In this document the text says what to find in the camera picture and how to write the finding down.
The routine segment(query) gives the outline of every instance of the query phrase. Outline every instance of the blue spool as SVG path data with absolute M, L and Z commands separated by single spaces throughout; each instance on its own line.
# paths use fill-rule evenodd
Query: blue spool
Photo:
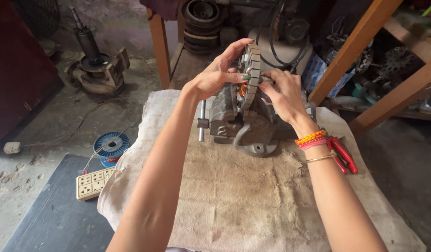
M 107 143 L 110 143 L 110 144 L 105 146 L 100 152 L 97 153 L 97 155 L 101 157 L 101 163 L 106 168 L 109 168 L 109 167 L 115 166 L 116 163 L 107 162 L 106 159 L 117 158 L 122 156 L 124 151 L 130 145 L 130 139 L 124 133 L 121 134 L 120 132 L 117 132 L 117 131 L 108 132 L 101 135 L 94 142 L 94 146 L 93 146 L 94 151 L 97 151 L 100 147 L 106 145 Z

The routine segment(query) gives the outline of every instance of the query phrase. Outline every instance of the copper winding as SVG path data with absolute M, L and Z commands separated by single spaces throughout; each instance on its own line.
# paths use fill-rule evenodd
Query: copper winding
M 239 94 L 241 97 L 245 95 L 247 86 L 248 86 L 248 83 L 242 83 L 241 90 L 239 90 Z
M 118 160 L 119 160 L 121 157 L 122 157 L 122 155 L 120 155 L 119 157 L 116 157 L 116 158 L 105 158 L 105 162 L 108 162 L 108 163 L 117 163 L 117 162 L 118 162 Z

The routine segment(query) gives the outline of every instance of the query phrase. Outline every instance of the pliers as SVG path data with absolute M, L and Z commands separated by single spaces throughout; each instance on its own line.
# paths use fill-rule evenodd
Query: pliers
M 319 126 L 321 130 L 326 130 L 323 126 Z M 331 150 L 335 150 L 337 152 L 337 155 L 339 155 L 346 163 L 348 169 L 351 171 L 352 174 L 356 174 L 358 172 L 357 166 L 354 163 L 353 158 L 348 153 L 348 151 L 341 145 L 341 143 L 338 141 L 338 137 L 331 136 L 327 133 L 325 137 L 327 138 L 327 148 Z M 340 166 L 341 170 L 344 174 L 347 174 L 346 168 L 344 167 L 343 163 L 340 161 L 338 157 L 334 157 L 335 161 L 337 162 L 338 166 Z

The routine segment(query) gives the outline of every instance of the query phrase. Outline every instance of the red-handled pliers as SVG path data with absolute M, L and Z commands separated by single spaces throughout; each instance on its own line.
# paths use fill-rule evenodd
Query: red-handled pliers
M 355 165 L 353 158 L 338 141 L 338 137 L 327 136 L 327 147 L 329 148 L 329 150 L 332 150 L 332 148 L 335 149 L 338 155 L 340 155 L 340 157 L 342 157 L 342 159 L 346 162 L 346 165 L 348 166 L 348 169 L 351 171 L 352 174 L 356 174 L 358 172 L 357 166 Z M 346 174 L 346 168 L 343 166 L 340 160 L 338 160 L 337 157 L 335 157 L 335 161 L 340 166 L 343 173 Z

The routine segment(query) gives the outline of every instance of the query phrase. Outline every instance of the wrist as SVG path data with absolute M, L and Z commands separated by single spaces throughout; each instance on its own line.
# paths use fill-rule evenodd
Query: wrist
M 180 99 L 197 105 L 200 101 L 200 94 L 198 89 L 191 82 L 185 84 L 180 93 Z
M 303 138 L 320 130 L 318 125 L 313 122 L 312 118 L 308 114 L 297 115 L 287 122 L 291 124 L 293 129 L 295 129 L 298 138 Z

